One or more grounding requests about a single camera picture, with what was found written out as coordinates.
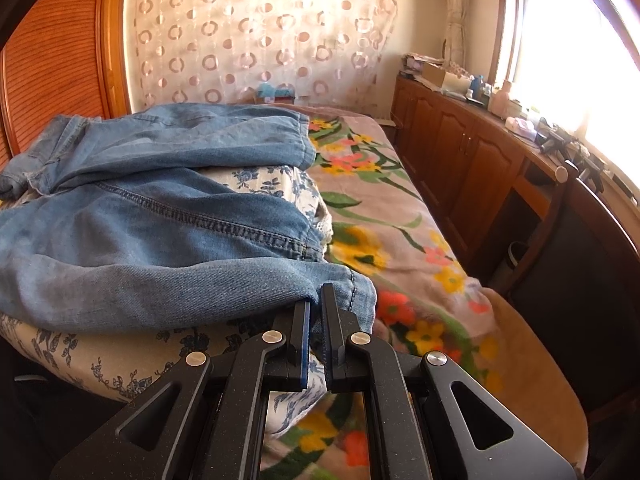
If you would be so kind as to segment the light blue denim jeans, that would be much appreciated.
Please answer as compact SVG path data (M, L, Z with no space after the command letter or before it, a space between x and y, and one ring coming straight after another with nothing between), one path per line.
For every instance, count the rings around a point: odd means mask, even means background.
M209 168L306 170L304 114L183 103L54 118L1 174L1 310L60 332L170 330L308 301L370 330L376 292L296 206Z

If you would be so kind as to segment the colourful floral bed blanket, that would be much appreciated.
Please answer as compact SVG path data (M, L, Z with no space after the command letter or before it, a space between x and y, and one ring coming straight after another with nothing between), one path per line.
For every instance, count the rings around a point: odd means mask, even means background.
M322 233L326 258L370 278L373 330L396 350L445 352L572 465L586 416L544 345L498 292L467 274L378 123L307 110L314 164L283 194Z

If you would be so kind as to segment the blue floral white quilt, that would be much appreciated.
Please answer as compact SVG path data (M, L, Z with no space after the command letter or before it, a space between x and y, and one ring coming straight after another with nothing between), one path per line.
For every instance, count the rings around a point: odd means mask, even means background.
M205 177L238 193L272 195L293 204L321 234L332 236L332 218L314 180L297 168L270 166L206 169ZM258 319L137 334L76 334L43 330L1 315L1 337L54 376L128 402L193 351L216 356L233 351L258 331Z

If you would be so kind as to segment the long wooden sideboard cabinet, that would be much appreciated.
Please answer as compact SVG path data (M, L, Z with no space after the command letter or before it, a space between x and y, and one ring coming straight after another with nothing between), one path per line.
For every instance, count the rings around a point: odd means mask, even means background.
M463 269L496 287L513 242L548 214L558 161L500 120L399 76L390 116L396 151Z

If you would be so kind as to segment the teal item in box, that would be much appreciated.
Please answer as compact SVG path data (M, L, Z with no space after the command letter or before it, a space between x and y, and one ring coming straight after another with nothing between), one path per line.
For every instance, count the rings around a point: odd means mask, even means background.
M255 101L262 104L294 104L295 88L290 84L273 86L263 82L255 91Z

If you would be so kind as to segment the white bottle on sideboard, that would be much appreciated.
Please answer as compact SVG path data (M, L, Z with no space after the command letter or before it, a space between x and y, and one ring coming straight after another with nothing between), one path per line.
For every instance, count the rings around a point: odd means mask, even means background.
M510 92L512 82L509 79L503 81L502 86L491 93L488 104L488 112L501 119L508 117L508 107L510 103Z

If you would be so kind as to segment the black tripod on sideboard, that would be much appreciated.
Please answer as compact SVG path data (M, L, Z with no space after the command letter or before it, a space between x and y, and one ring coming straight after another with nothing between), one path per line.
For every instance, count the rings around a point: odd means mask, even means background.
M580 142L576 136L541 117L536 129L535 143L541 154L554 156L560 162L571 162L578 170L578 178L589 184L596 194L604 193L602 172L605 163Z

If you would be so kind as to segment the cardboard box on sideboard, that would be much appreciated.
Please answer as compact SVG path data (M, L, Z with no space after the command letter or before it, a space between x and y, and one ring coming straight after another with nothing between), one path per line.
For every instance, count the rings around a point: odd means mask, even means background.
M469 77L450 73L448 70L433 64L425 64L422 68L421 76L440 90L461 94L465 94L468 91L472 82Z

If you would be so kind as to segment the circle patterned sheer curtain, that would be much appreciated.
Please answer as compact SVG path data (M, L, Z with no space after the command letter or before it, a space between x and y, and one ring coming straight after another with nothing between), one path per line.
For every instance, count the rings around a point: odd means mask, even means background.
M129 97L254 102L263 82L295 101L373 115L397 0L124 0Z

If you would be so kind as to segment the wooden slatted wardrobe door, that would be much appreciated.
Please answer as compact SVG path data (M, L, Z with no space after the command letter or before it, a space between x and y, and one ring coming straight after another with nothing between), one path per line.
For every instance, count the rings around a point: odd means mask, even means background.
M1 162L59 114L131 112L124 0L37 0L1 49Z

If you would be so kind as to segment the bright window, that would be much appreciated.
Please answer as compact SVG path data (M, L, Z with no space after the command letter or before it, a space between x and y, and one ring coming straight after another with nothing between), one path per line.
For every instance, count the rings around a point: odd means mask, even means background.
M527 0L514 96L639 183L639 70L592 0Z

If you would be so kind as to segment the beige side curtain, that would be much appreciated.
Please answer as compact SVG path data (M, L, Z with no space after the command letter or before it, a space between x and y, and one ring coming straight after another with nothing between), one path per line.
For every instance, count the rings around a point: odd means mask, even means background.
M465 66L466 14L470 0L446 0L444 59L448 65Z

